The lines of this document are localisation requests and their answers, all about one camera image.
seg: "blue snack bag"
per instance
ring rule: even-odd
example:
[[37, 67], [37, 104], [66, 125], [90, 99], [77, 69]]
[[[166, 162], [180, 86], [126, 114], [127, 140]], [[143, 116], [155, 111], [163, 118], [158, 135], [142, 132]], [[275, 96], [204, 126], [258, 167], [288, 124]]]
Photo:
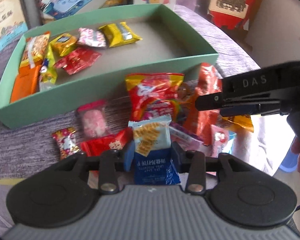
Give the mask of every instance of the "blue snack bag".
[[170, 115], [129, 122], [135, 142], [135, 184], [173, 185], [180, 183], [170, 154]]

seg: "snack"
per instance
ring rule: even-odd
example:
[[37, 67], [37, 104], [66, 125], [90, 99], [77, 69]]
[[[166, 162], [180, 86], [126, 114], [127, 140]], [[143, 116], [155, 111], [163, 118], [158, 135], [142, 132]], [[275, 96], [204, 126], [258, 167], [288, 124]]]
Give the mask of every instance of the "snack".
[[172, 185], [180, 179], [171, 162], [170, 115], [140, 122], [130, 121], [135, 143], [135, 184]]
[[181, 110], [176, 97], [183, 77], [180, 73], [127, 75], [126, 85], [132, 102], [131, 120], [147, 120], [170, 114], [175, 121]]
[[54, 68], [55, 64], [54, 55], [51, 45], [48, 45], [48, 50], [45, 59], [43, 60], [42, 67], [40, 69], [39, 77], [39, 89], [44, 91], [54, 86], [57, 81], [58, 74]]
[[38, 85], [38, 77], [41, 66], [34, 68], [24, 67], [15, 79], [10, 103], [36, 93]]
[[50, 32], [46, 32], [43, 35], [26, 39], [26, 47], [21, 58], [19, 73], [23, 67], [34, 68], [42, 65], [49, 38]]
[[105, 48], [106, 38], [100, 31], [95, 31], [88, 28], [79, 28], [80, 37], [77, 41], [79, 45], [86, 45], [96, 48]]
[[69, 33], [64, 33], [51, 41], [50, 44], [60, 57], [64, 57], [76, 48], [76, 42], [76, 37]]
[[101, 56], [101, 53], [92, 49], [77, 48], [54, 64], [56, 68], [63, 68], [69, 75], [75, 74], [92, 64]]
[[250, 115], [236, 115], [231, 117], [222, 117], [222, 119], [233, 124], [237, 124], [242, 128], [245, 128], [249, 132], [254, 132], [254, 127]]
[[107, 37], [110, 48], [142, 40], [140, 36], [136, 35], [128, 27], [126, 22], [107, 24], [101, 26], [99, 29], [102, 30]]
[[105, 106], [106, 101], [99, 100], [78, 108], [83, 132], [87, 137], [99, 138], [110, 134], [104, 113]]
[[183, 127], [200, 136], [205, 145], [211, 145], [211, 124], [216, 124], [219, 110], [198, 111], [195, 101], [199, 96], [221, 91], [221, 80], [216, 77], [216, 70], [207, 63], [201, 64], [198, 86], [194, 90], [194, 96], [189, 115]]
[[169, 125], [171, 141], [177, 142], [185, 151], [199, 151], [208, 153], [208, 147], [203, 144], [202, 139], [187, 131], [181, 125], [171, 122]]
[[212, 135], [211, 157], [217, 158], [219, 156], [219, 153], [231, 154], [231, 147], [236, 137], [236, 133], [212, 124], [211, 135]]
[[76, 144], [75, 132], [74, 127], [68, 127], [55, 131], [52, 134], [60, 149], [60, 160], [80, 151]]
[[87, 156], [100, 156], [106, 150], [122, 150], [125, 144], [131, 140], [132, 130], [125, 128], [117, 134], [82, 142], [80, 147], [87, 153]]

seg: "pink candy package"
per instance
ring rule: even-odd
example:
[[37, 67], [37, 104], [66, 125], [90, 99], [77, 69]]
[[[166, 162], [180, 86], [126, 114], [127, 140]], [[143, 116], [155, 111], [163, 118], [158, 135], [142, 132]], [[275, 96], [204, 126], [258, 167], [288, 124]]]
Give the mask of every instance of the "pink candy package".
[[203, 144], [203, 141], [195, 135], [189, 132], [181, 125], [171, 122], [169, 125], [171, 141], [177, 142], [181, 148], [185, 151], [199, 151], [205, 155], [210, 155], [209, 147]]
[[100, 138], [110, 134], [105, 116], [105, 107], [106, 101], [98, 100], [78, 108], [86, 137]]

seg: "red snack bag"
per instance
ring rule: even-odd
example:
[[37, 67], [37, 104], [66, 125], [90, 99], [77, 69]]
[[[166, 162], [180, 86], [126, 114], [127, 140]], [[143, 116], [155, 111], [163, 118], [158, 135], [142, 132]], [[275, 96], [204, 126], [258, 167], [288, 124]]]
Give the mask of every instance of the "red snack bag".
[[194, 96], [189, 115], [183, 127], [190, 132], [200, 136], [204, 145], [211, 145], [211, 124], [216, 124], [219, 110], [198, 111], [194, 102], [199, 96], [221, 92], [221, 80], [216, 77], [216, 69], [208, 64], [202, 63], [199, 73], [198, 86], [194, 90]]
[[142, 74], [126, 76], [127, 90], [132, 102], [131, 121], [147, 120], [170, 114], [176, 120], [181, 107], [177, 91], [183, 82], [180, 73]]
[[87, 153], [87, 156], [100, 156], [106, 150], [122, 150], [132, 138], [131, 128], [125, 128], [117, 134], [82, 142], [80, 147], [81, 150]]
[[77, 48], [54, 64], [56, 68], [63, 68], [69, 75], [75, 74], [92, 64], [102, 54], [93, 49]]

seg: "picture frame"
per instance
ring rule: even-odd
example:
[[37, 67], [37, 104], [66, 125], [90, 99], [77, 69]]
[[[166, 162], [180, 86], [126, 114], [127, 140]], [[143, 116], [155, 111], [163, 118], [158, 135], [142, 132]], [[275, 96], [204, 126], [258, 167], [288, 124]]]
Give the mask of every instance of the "picture frame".
[[30, 29], [23, 0], [0, 0], [0, 51]]

